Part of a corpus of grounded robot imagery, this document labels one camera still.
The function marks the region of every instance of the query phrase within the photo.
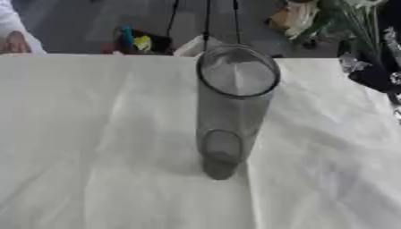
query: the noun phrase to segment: table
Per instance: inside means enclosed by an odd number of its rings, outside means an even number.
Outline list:
[[[2,228],[398,228],[400,137],[386,97],[335,59],[278,60],[248,165],[210,180],[193,58],[0,57]]]

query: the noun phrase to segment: blue object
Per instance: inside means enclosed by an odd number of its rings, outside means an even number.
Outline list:
[[[133,35],[132,35],[131,27],[121,26],[120,31],[122,33],[123,41],[124,41],[125,45],[131,49],[133,47]]]

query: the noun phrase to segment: tripod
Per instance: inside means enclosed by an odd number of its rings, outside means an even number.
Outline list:
[[[173,28],[173,24],[175,21],[175,16],[178,10],[178,6],[180,4],[180,0],[175,0],[173,4],[173,13],[171,14],[170,22],[168,23],[166,35],[170,37],[171,29]],[[234,17],[235,17],[235,34],[236,41],[238,44],[241,44],[241,36],[240,36],[240,25],[238,18],[238,10],[239,4],[238,0],[233,0],[233,9],[234,9]],[[211,15],[211,0],[207,0],[206,2],[206,19],[205,19],[205,29],[203,31],[203,51],[208,49],[208,41],[210,37],[210,15]]]

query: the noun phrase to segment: floor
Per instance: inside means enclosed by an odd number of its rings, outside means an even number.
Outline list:
[[[164,35],[174,0],[13,0],[28,30],[49,53],[99,53],[110,42],[117,25]],[[335,48],[293,48],[287,39],[263,21],[276,11],[278,0],[239,0],[243,43],[269,55],[332,57]],[[204,30],[206,0],[181,0],[172,30],[179,47]],[[235,42],[232,0],[212,0],[211,34]]]

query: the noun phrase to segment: drinking glass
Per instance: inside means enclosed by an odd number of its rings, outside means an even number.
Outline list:
[[[280,72],[268,56],[223,45],[200,57],[197,74],[196,138],[203,170],[225,180],[250,155]]]

